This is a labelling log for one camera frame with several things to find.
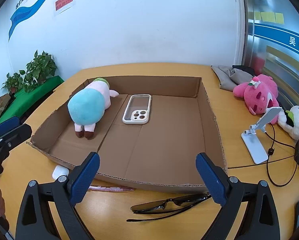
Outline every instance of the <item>pink plush toy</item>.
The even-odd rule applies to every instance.
[[[245,82],[236,86],[233,90],[236,97],[244,98],[245,104],[251,114],[264,114],[266,109],[272,106],[279,106],[276,100],[278,96],[277,85],[272,77],[258,75],[253,77],[251,82]],[[271,121],[276,123],[278,115]]]

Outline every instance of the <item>clear phone case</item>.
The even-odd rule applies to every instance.
[[[123,115],[126,124],[144,124],[149,120],[151,95],[133,95],[128,101]]]

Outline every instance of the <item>potted plant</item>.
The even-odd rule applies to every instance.
[[[23,78],[18,73],[14,73],[13,76],[10,76],[9,73],[6,75],[7,80],[2,85],[3,88],[7,88],[9,92],[15,94],[17,91],[21,90],[23,87]]]
[[[28,93],[38,85],[43,84],[49,75],[55,76],[57,66],[51,58],[51,54],[43,51],[41,55],[38,55],[36,51],[34,59],[26,65],[26,69],[26,71],[20,70],[19,73],[25,75],[23,87],[25,92]]]

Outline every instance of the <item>screw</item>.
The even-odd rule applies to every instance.
[[[267,187],[267,182],[266,181],[264,181],[264,180],[261,180],[260,181],[260,184],[263,186],[263,187]]]
[[[35,184],[36,184],[36,181],[34,181],[34,180],[31,180],[31,181],[29,182],[29,184],[28,184],[28,185],[29,185],[30,187],[32,187],[32,186],[35,186]]]
[[[233,183],[237,183],[237,182],[238,182],[238,178],[236,178],[236,177],[234,177],[234,176],[230,177],[229,180],[230,180],[231,182],[233,182]]]
[[[58,181],[59,182],[64,182],[66,180],[66,176],[60,176],[59,178],[58,178]]]

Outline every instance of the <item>black sunglasses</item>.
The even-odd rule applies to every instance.
[[[210,197],[211,195],[209,193],[200,193],[200,194],[187,195],[187,196],[176,197],[176,198],[168,198],[166,200],[159,200],[159,201],[132,206],[131,210],[133,211],[134,214],[166,214],[171,212],[175,212],[175,213],[161,218],[128,219],[127,222],[150,221],[150,220],[159,220],[167,217],[172,217],[196,206],[200,202],[209,199]],[[173,202],[175,205],[180,206],[182,208],[174,209],[174,210],[173,209],[166,210],[166,206],[168,202]]]

